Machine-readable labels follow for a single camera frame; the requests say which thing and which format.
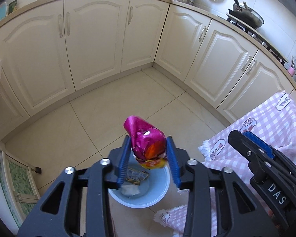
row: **blue gripper pad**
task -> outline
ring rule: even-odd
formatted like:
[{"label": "blue gripper pad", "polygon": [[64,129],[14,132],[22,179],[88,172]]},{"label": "blue gripper pad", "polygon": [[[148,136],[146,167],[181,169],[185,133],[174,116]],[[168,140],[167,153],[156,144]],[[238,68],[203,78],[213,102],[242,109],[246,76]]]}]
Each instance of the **blue gripper pad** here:
[{"label": "blue gripper pad", "polygon": [[250,131],[246,131],[242,134],[258,145],[271,159],[274,158],[272,148],[266,142],[262,141],[258,136],[251,133]]}]

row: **stove burner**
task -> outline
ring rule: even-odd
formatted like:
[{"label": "stove burner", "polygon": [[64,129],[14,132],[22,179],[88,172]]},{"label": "stove burner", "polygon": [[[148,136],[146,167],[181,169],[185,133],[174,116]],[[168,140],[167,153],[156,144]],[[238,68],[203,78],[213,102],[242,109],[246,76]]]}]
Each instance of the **stove burner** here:
[{"label": "stove burner", "polygon": [[227,21],[230,22],[232,25],[240,28],[242,31],[245,31],[247,34],[249,34],[251,37],[253,37],[255,40],[257,40],[260,44],[262,44],[283,66],[285,64],[284,58],[281,56],[281,54],[266,40],[264,40],[262,37],[256,36],[256,34],[252,31],[252,29],[248,28],[241,22],[227,18]]}]

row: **food wrapper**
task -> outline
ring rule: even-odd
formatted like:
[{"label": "food wrapper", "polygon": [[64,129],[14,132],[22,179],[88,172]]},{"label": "food wrapper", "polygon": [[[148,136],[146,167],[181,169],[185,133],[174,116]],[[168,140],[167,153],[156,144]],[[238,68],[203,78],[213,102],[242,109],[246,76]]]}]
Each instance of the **food wrapper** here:
[{"label": "food wrapper", "polygon": [[130,116],[124,128],[131,137],[136,160],[146,169],[166,165],[166,137],[162,131],[138,116]]},{"label": "food wrapper", "polygon": [[148,172],[144,170],[138,171],[129,167],[126,171],[125,181],[129,183],[133,183],[135,185],[140,185],[141,181],[146,180],[148,176],[149,176]]}]

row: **countertop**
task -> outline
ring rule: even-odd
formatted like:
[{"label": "countertop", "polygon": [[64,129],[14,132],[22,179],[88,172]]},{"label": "countertop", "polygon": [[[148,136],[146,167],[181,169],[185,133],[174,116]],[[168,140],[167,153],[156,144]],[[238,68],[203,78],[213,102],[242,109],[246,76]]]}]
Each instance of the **countertop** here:
[{"label": "countertop", "polygon": [[[41,6],[43,4],[46,3],[50,3],[56,0],[37,0],[35,2],[32,2],[30,4],[27,4],[23,7],[21,7],[20,9],[12,12],[11,14],[9,14],[8,16],[6,16],[4,19],[2,19],[0,21],[0,27],[3,26],[4,24],[6,24],[7,22],[9,22],[10,20],[12,20],[13,18],[17,17],[18,15],[29,11],[35,7]],[[258,41],[256,41],[253,37],[251,37],[250,35],[248,35],[247,33],[245,33],[244,31],[240,30],[238,27],[234,26],[233,24],[229,23],[227,20],[216,16],[214,14],[211,14],[208,11],[205,11],[201,8],[192,6],[192,5],[188,5],[185,3],[181,3],[181,2],[177,2],[177,1],[173,1],[173,0],[159,0],[159,1],[164,1],[170,4],[175,4],[196,12],[199,12],[205,16],[208,16],[224,25],[226,25],[227,27],[233,29],[234,31],[236,31],[237,33],[239,33],[240,35],[242,35],[244,38],[246,38],[247,40],[249,40],[250,42],[252,42],[256,47],[258,47],[261,51],[263,51],[277,66],[278,68],[286,75],[286,77],[289,79],[289,81],[291,82],[291,84],[293,85],[293,87],[296,89],[296,82],[293,80],[293,78],[291,77],[291,75],[288,74],[287,70],[284,68],[284,66],[263,46],[261,45]]]}]

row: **floor tile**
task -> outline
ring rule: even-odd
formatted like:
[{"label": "floor tile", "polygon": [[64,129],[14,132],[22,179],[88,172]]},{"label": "floor tile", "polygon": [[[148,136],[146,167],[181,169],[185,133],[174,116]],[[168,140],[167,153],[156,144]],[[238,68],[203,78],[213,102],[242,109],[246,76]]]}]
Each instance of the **floor tile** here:
[{"label": "floor tile", "polygon": [[123,136],[121,136],[120,138],[118,138],[117,140],[113,141],[111,144],[100,150],[100,154],[104,158],[107,158],[111,150],[122,147],[126,135],[127,134],[124,134]]},{"label": "floor tile", "polygon": [[85,161],[81,162],[79,165],[75,166],[76,170],[84,169],[87,167],[91,167],[95,162],[98,162],[102,159],[102,156],[99,152],[92,155],[90,158],[86,159]]},{"label": "floor tile", "polygon": [[225,129],[225,126],[215,118],[207,109],[199,104],[188,93],[184,93],[178,97],[178,100],[182,102],[190,111],[198,116],[203,122],[208,125],[215,133]]},{"label": "floor tile", "polygon": [[[86,191],[84,188],[81,202],[81,235],[85,233]],[[154,222],[155,213],[149,208],[132,209],[119,204],[111,196],[109,200],[116,237],[172,237],[173,230]]]},{"label": "floor tile", "polygon": [[177,84],[153,67],[144,69],[143,72],[150,76],[154,81],[160,84],[176,98],[185,92],[181,87],[179,87]]},{"label": "floor tile", "polygon": [[144,119],[174,96],[142,71],[118,79],[71,101],[74,111],[98,150],[124,133],[130,115]]},{"label": "floor tile", "polygon": [[174,100],[147,119],[149,123],[171,135],[178,148],[185,149],[191,158],[204,161],[198,147],[215,135],[202,120],[179,100]]},{"label": "floor tile", "polygon": [[56,179],[67,166],[76,166],[97,153],[70,103],[14,136],[6,143],[6,149],[42,168],[42,174],[34,174],[38,189]]},{"label": "floor tile", "polygon": [[47,189],[51,186],[51,184],[53,183],[54,181],[46,184],[45,186],[41,187],[38,189],[38,192],[40,194],[40,196],[43,196],[43,194],[47,191]]}]

